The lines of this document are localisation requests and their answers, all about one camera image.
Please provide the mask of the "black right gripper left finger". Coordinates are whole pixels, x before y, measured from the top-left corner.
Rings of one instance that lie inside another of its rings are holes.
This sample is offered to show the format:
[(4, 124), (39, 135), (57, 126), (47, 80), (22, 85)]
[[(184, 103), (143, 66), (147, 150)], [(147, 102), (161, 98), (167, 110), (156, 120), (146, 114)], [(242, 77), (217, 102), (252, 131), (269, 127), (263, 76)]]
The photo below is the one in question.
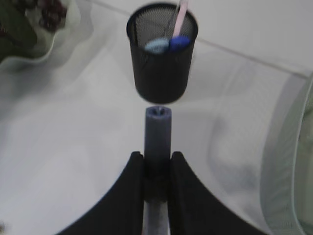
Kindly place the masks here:
[(111, 189), (60, 235), (140, 235), (143, 224), (144, 159), (133, 152)]

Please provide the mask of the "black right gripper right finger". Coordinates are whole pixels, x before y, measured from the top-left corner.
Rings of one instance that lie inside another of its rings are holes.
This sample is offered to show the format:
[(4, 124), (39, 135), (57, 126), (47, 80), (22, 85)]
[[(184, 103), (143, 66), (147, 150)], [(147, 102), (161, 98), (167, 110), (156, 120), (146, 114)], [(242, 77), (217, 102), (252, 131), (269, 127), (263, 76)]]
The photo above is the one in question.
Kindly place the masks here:
[(168, 214), (172, 235), (262, 234), (203, 185), (181, 152), (174, 152), (170, 160)]

